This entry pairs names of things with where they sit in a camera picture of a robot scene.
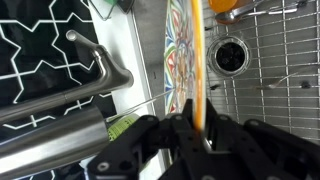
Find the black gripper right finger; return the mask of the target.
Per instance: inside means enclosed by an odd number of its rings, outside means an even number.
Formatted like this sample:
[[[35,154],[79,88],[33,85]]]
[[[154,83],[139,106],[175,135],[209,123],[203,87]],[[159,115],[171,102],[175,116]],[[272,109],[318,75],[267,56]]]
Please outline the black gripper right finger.
[[[232,156],[254,180],[320,180],[320,146],[257,119],[239,124],[206,100],[206,131],[215,153]]]

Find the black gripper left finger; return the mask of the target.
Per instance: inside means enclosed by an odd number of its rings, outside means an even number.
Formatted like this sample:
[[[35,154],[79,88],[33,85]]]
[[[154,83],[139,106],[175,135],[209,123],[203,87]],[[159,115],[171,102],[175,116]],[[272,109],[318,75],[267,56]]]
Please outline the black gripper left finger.
[[[142,167],[160,150],[173,154],[173,164],[160,180],[198,180],[195,166],[198,141],[191,126],[193,101],[188,99],[182,113],[160,120],[144,115],[124,133],[103,148],[88,164],[88,171],[97,180],[138,180]]]

